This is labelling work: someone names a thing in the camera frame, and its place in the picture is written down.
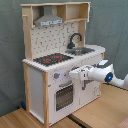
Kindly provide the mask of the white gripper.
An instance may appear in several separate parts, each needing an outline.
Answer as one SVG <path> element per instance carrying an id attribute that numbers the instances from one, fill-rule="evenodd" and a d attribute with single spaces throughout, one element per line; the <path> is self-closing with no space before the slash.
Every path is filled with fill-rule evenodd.
<path id="1" fill-rule="evenodd" d="M 73 79 L 79 79 L 80 81 L 88 80 L 88 72 L 90 71 L 91 66 L 84 65 L 77 69 L 74 69 L 69 72 L 69 76 Z"/>

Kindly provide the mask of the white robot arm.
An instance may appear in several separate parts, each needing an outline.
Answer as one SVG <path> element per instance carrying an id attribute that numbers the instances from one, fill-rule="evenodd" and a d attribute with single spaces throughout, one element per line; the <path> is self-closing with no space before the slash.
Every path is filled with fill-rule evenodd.
<path id="1" fill-rule="evenodd" d="M 125 79 L 118 79 L 114 74 L 113 65 L 107 65 L 107 60 L 102 60 L 97 66 L 84 65 L 69 72 L 69 76 L 74 79 L 95 80 L 119 88 L 128 90 L 128 74 Z"/>

